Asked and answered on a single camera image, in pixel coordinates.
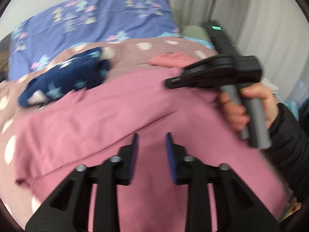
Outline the black jacket right forearm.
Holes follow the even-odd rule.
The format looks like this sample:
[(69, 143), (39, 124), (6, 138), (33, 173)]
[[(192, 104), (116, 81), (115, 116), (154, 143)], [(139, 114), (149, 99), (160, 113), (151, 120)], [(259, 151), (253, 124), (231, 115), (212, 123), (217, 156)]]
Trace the black jacket right forearm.
[(308, 199), (308, 136), (290, 110), (278, 104), (279, 113), (269, 129), (272, 146), (266, 157), (288, 183), (297, 201)]

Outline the person's right hand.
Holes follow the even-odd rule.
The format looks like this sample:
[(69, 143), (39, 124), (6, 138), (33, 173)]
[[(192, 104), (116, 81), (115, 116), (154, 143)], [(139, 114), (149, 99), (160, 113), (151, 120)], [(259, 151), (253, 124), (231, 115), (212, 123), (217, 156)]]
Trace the person's right hand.
[[(258, 98), (261, 100), (263, 112), (265, 116), (265, 125), (269, 129), (278, 116), (279, 110), (275, 101), (275, 97), (271, 90), (261, 83), (252, 84), (240, 90), (241, 95), (246, 98)], [(232, 102), (232, 99), (227, 93), (220, 93), (218, 97), (221, 103), (223, 112), (225, 113), (228, 122), (232, 129), (241, 131), (250, 121), (246, 109), (242, 105)]]

